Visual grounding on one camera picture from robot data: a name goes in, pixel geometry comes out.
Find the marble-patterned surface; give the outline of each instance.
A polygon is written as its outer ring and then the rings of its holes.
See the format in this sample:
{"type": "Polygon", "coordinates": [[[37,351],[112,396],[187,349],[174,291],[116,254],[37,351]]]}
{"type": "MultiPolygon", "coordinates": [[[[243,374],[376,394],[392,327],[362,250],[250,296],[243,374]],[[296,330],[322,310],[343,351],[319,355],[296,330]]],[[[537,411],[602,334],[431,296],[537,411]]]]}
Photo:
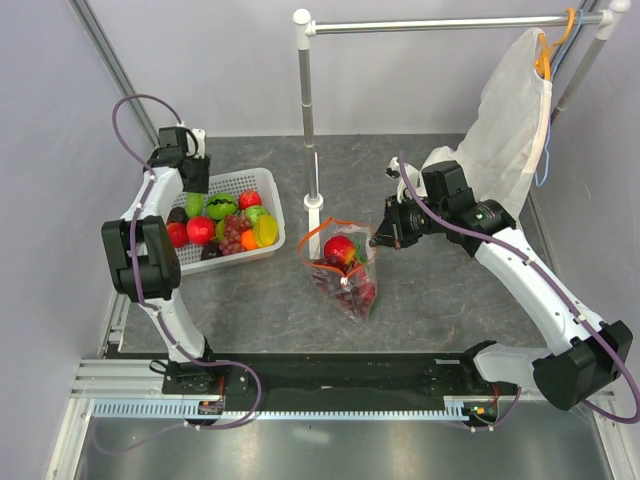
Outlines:
{"type": "MultiPolygon", "coordinates": [[[[416,166],[431,150],[456,147],[461,135],[326,136],[317,139],[323,219],[370,223],[382,219],[395,183],[384,172],[404,150],[416,166]]],[[[283,205],[287,240],[271,258],[183,277],[180,290],[198,328],[219,352],[459,351],[482,340],[542,346],[524,310],[478,262],[444,236],[403,251],[382,250],[376,260],[380,316],[359,325],[322,298],[298,259],[307,231],[300,137],[211,139],[211,172],[257,166],[271,170],[283,205]]],[[[521,216],[534,248],[541,240],[529,206],[521,216]]],[[[161,352],[151,321],[133,306],[123,352],[161,352]]]]}

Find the white tote bag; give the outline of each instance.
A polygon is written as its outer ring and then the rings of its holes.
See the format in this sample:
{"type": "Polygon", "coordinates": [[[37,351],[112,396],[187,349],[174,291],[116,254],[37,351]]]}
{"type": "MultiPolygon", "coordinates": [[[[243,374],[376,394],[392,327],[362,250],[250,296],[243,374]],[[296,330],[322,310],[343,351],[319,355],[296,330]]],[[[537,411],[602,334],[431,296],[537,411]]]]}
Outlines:
{"type": "Polygon", "coordinates": [[[435,149],[423,165],[457,161],[476,200],[493,199],[514,218],[524,205],[549,125],[551,82],[534,68],[539,28],[507,51],[482,90],[478,120],[456,151],[435,149]]]}

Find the orange hanger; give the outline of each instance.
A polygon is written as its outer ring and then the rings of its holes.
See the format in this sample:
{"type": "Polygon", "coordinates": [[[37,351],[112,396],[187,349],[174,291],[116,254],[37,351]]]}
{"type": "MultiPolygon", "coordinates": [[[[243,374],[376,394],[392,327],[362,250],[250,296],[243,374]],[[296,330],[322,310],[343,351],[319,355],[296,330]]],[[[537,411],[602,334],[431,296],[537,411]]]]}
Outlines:
{"type": "Polygon", "coordinates": [[[569,14],[569,21],[567,22],[567,28],[564,31],[564,35],[557,42],[554,42],[551,45],[551,48],[547,46],[547,40],[543,33],[538,35],[541,44],[540,56],[536,60],[535,69],[538,72],[538,75],[541,77],[544,76],[545,80],[551,80],[551,56],[555,49],[561,46],[564,42],[569,38],[569,33],[571,33],[571,29],[573,28],[573,24],[576,19],[576,9],[568,8],[566,12],[569,14]]]}

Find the fruit basket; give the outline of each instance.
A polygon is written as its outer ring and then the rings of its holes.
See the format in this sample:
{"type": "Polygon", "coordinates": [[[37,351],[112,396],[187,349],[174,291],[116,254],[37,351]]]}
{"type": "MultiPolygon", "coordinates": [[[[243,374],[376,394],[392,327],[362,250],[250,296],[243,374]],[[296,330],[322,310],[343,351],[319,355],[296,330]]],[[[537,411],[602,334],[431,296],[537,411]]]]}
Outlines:
{"type": "MultiPolygon", "coordinates": [[[[278,187],[273,180],[273,175],[266,168],[251,168],[233,173],[223,173],[209,177],[209,192],[207,197],[219,193],[227,193],[238,198],[246,190],[255,190],[262,198],[262,205],[276,219],[278,234],[273,245],[258,248],[233,255],[201,260],[202,248],[199,245],[188,244],[182,248],[176,248],[180,268],[183,275],[198,273],[212,268],[226,267],[239,263],[250,262],[272,256],[285,241],[284,215],[278,196],[278,187]]],[[[173,207],[184,207],[187,195],[181,193],[173,202],[173,207]]]]}

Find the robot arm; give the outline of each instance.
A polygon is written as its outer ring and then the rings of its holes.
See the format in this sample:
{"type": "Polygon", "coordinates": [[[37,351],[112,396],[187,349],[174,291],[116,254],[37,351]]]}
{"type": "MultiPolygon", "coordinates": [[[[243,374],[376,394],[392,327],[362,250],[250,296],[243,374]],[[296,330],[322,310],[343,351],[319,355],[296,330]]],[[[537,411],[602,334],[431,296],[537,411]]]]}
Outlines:
{"type": "Polygon", "coordinates": [[[118,293],[139,303],[158,328],[167,348],[169,359],[176,364],[189,360],[167,338],[158,323],[152,306],[162,312],[164,322],[177,341],[194,358],[207,357],[210,348],[202,333],[193,324],[182,301],[180,291],[180,263],[169,241],[166,221],[173,202],[183,191],[206,193],[209,186],[210,159],[205,154],[204,130],[184,127],[160,129],[160,147],[149,163],[154,167],[155,184],[136,228],[138,260],[145,301],[140,303],[136,291],[129,251],[129,227],[134,211],[151,176],[145,172],[143,184],[131,207],[115,221],[102,226],[102,238],[113,285],[118,293]]]}
{"type": "MultiPolygon", "coordinates": [[[[397,178],[394,160],[387,174],[397,178]]],[[[531,261],[535,259],[565,294],[580,305],[585,320],[623,361],[626,359],[632,341],[626,325],[621,321],[606,324],[571,294],[536,257],[523,232],[501,205],[492,200],[475,201],[457,162],[430,165],[419,175],[415,172],[413,175],[409,172],[409,180],[418,195],[425,196],[423,201],[431,210],[449,223],[508,242],[528,254],[531,261]]],[[[479,346],[474,363],[485,380],[536,386],[550,403],[568,410],[618,377],[619,371],[611,358],[547,282],[529,267],[530,262],[523,262],[497,244],[461,235],[434,222],[413,199],[406,197],[404,183],[397,195],[386,199],[384,220],[372,243],[401,249],[417,243],[422,235],[433,233],[445,233],[498,277],[533,319],[547,344],[542,349],[487,345],[488,342],[479,346]]]]}

